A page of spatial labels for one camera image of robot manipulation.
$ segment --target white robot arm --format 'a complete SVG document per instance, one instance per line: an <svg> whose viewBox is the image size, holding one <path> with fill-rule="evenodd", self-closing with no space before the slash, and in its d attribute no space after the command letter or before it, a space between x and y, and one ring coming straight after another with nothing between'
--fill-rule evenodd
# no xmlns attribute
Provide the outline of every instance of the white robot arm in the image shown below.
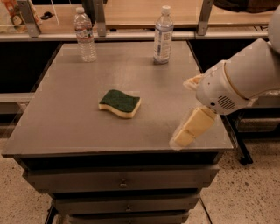
<svg viewBox="0 0 280 224"><path fill-rule="evenodd" d="M197 99L217 114L251 105L267 91L280 89L280 6L269 22L269 42L256 40L232 58L208 69L199 80Z"/></svg>
<svg viewBox="0 0 280 224"><path fill-rule="evenodd" d="M228 60L222 60L184 85L196 91L197 107L175 130L174 149L186 147L207 131L217 114L252 106L259 95L280 89L280 6L269 22L269 42L258 39Z"/></svg>

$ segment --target gray table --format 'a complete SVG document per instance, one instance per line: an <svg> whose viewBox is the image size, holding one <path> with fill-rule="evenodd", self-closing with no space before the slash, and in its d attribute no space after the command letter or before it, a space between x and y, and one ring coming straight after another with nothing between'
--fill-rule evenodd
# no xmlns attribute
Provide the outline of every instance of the gray table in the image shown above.
<svg viewBox="0 0 280 224"><path fill-rule="evenodd" d="M72 223L181 223L221 154L234 148L219 117L185 149L169 145L181 119L200 105L183 87L199 73L188 45L173 42L170 63L161 66L153 65L152 42L96 48L98 60L83 63L76 44L63 45L3 155ZM98 109L112 88L142 98L133 119Z"/></svg>

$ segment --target terrazzo floor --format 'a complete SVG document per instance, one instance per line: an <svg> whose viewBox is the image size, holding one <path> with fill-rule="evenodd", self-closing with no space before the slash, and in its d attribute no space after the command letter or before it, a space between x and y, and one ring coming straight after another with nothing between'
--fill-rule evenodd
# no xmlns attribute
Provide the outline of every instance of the terrazzo floor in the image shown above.
<svg viewBox="0 0 280 224"><path fill-rule="evenodd" d="M0 139L0 153L6 141ZM240 164L238 150L225 153L219 173L201 191L185 224L280 223L280 141L250 140L246 145L254 163ZM29 186L13 159L0 156L0 171L0 223L45 223L50 198Z"/></svg>

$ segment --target plastic bottle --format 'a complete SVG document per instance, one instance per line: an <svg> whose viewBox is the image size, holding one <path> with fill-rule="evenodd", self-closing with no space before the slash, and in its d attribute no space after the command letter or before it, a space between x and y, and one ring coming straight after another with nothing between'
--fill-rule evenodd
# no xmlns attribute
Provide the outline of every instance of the plastic bottle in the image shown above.
<svg viewBox="0 0 280 224"><path fill-rule="evenodd" d="M74 29L80 46L81 58L85 62L96 60L95 40L93 26L83 7L76 9Z"/></svg>
<svg viewBox="0 0 280 224"><path fill-rule="evenodd" d="M168 63L172 49L173 22L170 17L170 6L164 5L161 17L156 22L154 40L154 63Z"/></svg>

